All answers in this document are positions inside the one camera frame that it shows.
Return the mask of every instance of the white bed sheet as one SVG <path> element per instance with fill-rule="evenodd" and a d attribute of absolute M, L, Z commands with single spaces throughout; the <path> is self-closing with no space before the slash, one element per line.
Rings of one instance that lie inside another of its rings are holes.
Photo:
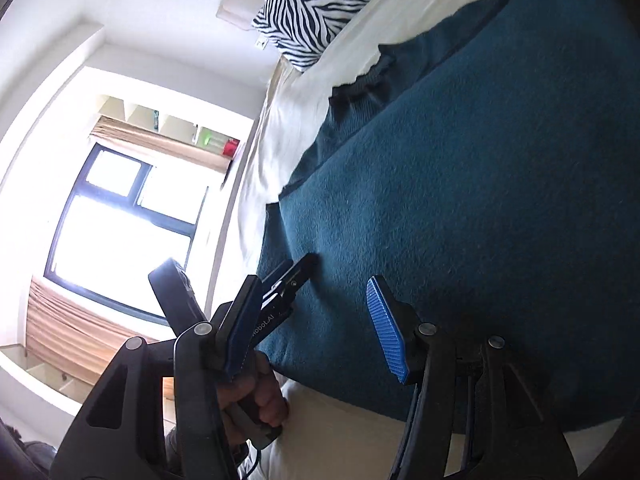
<path fill-rule="evenodd" d="M 265 206 L 277 202 L 313 143 L 332 88 L 365 73 L 378 60 L 379 44 L 408 40 L 472 1 L 372 0 L 304 74 L 285 61 L 278 64 L 233 212 L 214 305 L 233 298 L 244 276 L 257 269 Z M 291 380 L 283 391 L 290 401 L 291 419 L 286 433 L 263 452 L 262 465 L 252 478 L 386 478 L 401 422 L 328 399 Z M 580 470 L 600 452 L 618 424 L 611 421 L 567 435 Z"/>

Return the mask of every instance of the wall outlet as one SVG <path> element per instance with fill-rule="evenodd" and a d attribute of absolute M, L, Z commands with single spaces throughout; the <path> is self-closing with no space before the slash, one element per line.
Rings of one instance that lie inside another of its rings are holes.
<path fill-rule="evenodd" d="M 263 33 L 260 33 L 258 39 L 255 40 L 254 47 L 260 50 L 264 50 L 264 48 L 267 46 L 267 41 L 269 41 L 268 38 Z"/>

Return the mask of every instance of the zebra print pillow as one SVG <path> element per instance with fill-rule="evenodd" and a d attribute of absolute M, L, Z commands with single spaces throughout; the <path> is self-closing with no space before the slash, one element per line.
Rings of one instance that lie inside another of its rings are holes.
<path fill-rule="evenodd" d="M 254 18 L 254 28 L 304 72 L 368 1 L 267 0 Z"/>

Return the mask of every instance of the textured blue finger pad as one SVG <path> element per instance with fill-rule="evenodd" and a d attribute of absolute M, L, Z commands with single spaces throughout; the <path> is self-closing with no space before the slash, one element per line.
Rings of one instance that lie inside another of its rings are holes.
<path fill-rule="evenodd" d="M 405 359 L 404 340 L 396 325 L 396 320 L 389 310 L 388 301 L 393 301 L 393 299 L 385 298 L 378 285 L 378 280 L 374 276 L 367 282 L 367 307 L 380 345 L 385 353 L 386 364 L 391 373 L 404 384 L 409 374 Z"/>

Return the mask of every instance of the finger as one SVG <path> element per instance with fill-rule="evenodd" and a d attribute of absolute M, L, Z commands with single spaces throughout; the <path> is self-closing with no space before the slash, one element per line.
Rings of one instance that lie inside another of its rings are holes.
<path fill-rule="evenodd" d="M 274 375 L 262 376 L 255 387 L 255 403 L 258 406 L 266 406 L 276 395 L 280 395 L 280 385 Z"/>
<path fill-rule="evenodd" d="M 242 434 L 242 431 L 233 423 L 231 417 L 226 413 L 222 413 L 222 423 L 225 426 L 226 439 L 229 442 L 229 446 L 239 446 L 243 442 L 246 442 L 246 437 Z"/>
<path fill-rule="evenodd" d="M 240 375 L 231 383 L 218 383 L 218 403 L 224 410 L 232 402 L 244 399 L 255 388 L 255 378 L 251 375 Z"/>
<path fill-rule="evenodd" d="M 275 428 L 283 423 L 289 415 L 289 406 L 282 397 L 273 399 L 269 404 L 260 409 L 260 420 Z"/>
<path fill-rule="evenodd" d="M 260 352 L 259 350 L 255 351 L 255 367 L 258 368 L 258 372 L 262 375 L 271 373 L 271 364 L 269 363 L 267 354 Z"/>

